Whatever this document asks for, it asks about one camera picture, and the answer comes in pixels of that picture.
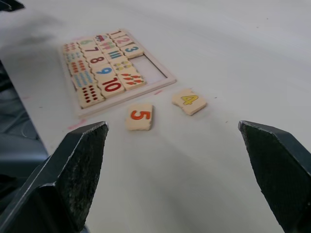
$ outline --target wooden puzzle board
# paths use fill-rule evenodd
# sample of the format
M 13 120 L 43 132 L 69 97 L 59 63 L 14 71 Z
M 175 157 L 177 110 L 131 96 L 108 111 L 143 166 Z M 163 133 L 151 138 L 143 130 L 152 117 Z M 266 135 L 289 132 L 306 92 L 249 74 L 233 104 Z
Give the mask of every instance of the wooden puzzle board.
M 78 93 L 72 81 L 72 75 L 69 72 L 66 60 L 63 55 L 63 47 L 59 50 L 65 80 L 69 90 L 70 97 L 74 106 L 74 110 L 78 117 L 90 116 L 98 111 L 107 109 L 119 103 L 133 99 L 135 97 L 155 91 L 167 85 L 176 82 L 176 78 L 155 58 L 148 52 L 148 50 L 141 45 L 127 30 L 121 29 L 139 48 L 143 49 L 144 55 L 129 58 L 128 60 L 134 65 L 136 70 L 143 76 L 147 82 L 146 85 L 133 90 L 126 90 L 125 92 L 105 99 L 102 102 L 96 103 L 90 107 L 82 108 L 78 100 Z

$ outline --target yellow number 4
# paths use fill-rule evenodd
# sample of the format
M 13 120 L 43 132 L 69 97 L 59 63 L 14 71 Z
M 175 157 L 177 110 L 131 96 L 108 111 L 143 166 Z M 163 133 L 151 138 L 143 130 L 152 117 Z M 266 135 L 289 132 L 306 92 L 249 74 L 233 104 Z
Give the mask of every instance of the yellow number 4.
M 192 104 L 193 101 L 197 100 L 198 96 L 183 96 L 181 99 L 184 101 L 184 105 Z

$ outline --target orange number 5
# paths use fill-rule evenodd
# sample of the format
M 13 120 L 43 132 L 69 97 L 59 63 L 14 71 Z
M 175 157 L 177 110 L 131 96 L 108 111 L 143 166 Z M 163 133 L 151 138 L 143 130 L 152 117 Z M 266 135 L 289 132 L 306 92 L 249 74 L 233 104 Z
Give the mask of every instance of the orange number 5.
M 135 116 L 135 113 L 137 111 L 132 111 L 131 113 L 131 118 L 134 120 L 141 120 L 143 119 L 144 116 L 146 116 L 146 119 L 149 120 L 150 119 L 150 112 L 145 112 L 145 111 L 141 111 L 139 116 Z

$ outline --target puzzle tray frame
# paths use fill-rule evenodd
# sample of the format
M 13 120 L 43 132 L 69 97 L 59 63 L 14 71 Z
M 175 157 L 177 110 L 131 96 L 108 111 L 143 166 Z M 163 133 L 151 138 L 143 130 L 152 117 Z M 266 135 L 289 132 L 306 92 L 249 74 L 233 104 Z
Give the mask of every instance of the puzzle tray frame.
M 81 108 L 79 101 L 78 101 L 78 97 L 77 97 L 77 93 L 75 91 L 75 88 L 73 86 L 73 83 L 71 81 L 71 75 L 68 71 L 67 68 L 67 64 L 65 61 L 65 58 L 63 56 L 63 52 L 62 49 L 60 47 L 59 49 L 59 55 L 61 57 L 61 63 L 62 63 L 62 67 L 63 67 L 63 71 L 65 74 L 65 79 L 66 79 L 66 84 L 67 84 L 67 88 L 69 90 L 69 94 L 70 94 L 70 98 L 73 102 L 73 106 L 74 106 L 74 110 L 76 112 L 76 114 L 78 115 L 79 118 L 83 118 L 83 117 L 87 117 L 87 116 L 91 116 L 94 113 L 97 113 L 99 111 L 105 110 L 107 108 L 110 108 L 112 106 L 115 106 L 117 104 L 123 103 L 127 100 L 131 100 L 133 98 L 136 98 L 138 96 L 142 96 L 144 94 L 147 94 L 149 92 L 158 90 L 162 87 L 171 85 L 173 83 L 176 82 L 176 77 L 174 75 L 172 75 L 165 66 L 163 66 L 150 52 L 148 52 L 148 50 L 146 50 L 146 48 L 141 45 L 127 30 L 125 29 L 121 29 L 123 32 L 125 32 L 133 41 L 135 44 L 137 44 L 140 48 L 142 48 L 144 50 L 144 55 L 151 61 L 151 63 L 166 77 L 164 80 L 155 82 L 153 84 L 148 84 L 134 89 L 134 90 L 130 90 L 130 91 L 125 91 L 124 93 L 117 95 L 115 97 L 112 97 L 111 99 L 106 99 L 103 102 L 97 103 L 93 106 L 90 106 L 88 108 Z

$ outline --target blue number 3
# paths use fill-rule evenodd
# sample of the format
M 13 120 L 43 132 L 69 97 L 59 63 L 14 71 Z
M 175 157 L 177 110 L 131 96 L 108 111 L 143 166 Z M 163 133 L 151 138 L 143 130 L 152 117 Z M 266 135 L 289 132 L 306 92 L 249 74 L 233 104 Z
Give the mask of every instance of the blue number 3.
M 138 50 L 139 48 L 138 47 L 133 47 L 132 49 L 125 49 L 126 52 L 133 52 L 135 50 Z
M 109 74 L 110 72 L 112 71 L 112 68 L 105 68 L 105 69 L 102 69 L 101 71 L 99 72 L 96 72 L 97 74 Z

